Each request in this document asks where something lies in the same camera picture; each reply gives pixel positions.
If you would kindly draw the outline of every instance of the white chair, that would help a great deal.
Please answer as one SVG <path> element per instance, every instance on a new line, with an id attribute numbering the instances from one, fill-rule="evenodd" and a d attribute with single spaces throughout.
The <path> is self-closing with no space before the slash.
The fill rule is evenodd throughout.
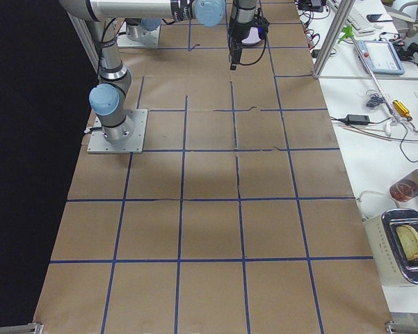
<path id="1" fill-rule="evenodd" d="M 403 10 L 409 6 L 416 6 L 416 17 L 412 18 Z M 393 17 L 393 23 L 399 33 L 412 37 L 418 33 L 418 0 L 403 4 L 398 10 L 385 6 L 387 12 Z"/>

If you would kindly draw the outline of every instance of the black curtain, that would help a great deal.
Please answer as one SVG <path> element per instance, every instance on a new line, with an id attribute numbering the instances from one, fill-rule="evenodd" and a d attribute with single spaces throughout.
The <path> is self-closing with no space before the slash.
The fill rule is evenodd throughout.
<path id="1" fill-rule="evenodd" d="M 97 83 L 56 0 L 0 0 L 0 326 L 33 320 Z"/>

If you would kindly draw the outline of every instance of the keyboard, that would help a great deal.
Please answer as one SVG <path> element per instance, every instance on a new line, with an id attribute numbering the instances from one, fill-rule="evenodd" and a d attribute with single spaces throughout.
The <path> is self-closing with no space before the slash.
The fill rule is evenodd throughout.
<path id="1" fill-rule="evenodd" d="M 340 5 L 340 0 L 328 0 L 328 5 L 333 10 L 337 11 Z M 346 21 L 353 26 L 353 32 L 357 36 L 372 35 L 376 31 L 373 25 L 368 22 L 366 17 L 360 14 L 360 12 L 355 8 L 351 9 Z"/>

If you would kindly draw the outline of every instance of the screwdriver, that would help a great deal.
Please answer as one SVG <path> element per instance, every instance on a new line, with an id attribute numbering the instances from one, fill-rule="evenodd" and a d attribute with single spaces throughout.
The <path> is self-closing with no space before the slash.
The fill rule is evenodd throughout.
<path id="1" fill-rule="evenodd" d="M 394 109 L 399 113 L 401 117 L 406 118 L 408 122 L 412 121 L 412 117 L 408 108 L 400 101 L 394 100 L 392 102 Z"/>

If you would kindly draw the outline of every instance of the bread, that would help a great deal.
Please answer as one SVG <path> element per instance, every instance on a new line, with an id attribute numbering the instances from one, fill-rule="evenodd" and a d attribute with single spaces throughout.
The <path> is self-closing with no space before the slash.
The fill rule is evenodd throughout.
<path id="1" fill-rule="evenodd" d="M 401 241 L 406 259 L 413 261 L 418 258 L 418 233 L 410 225 L 402 225 L 396 228 L 397 235 Z"/>

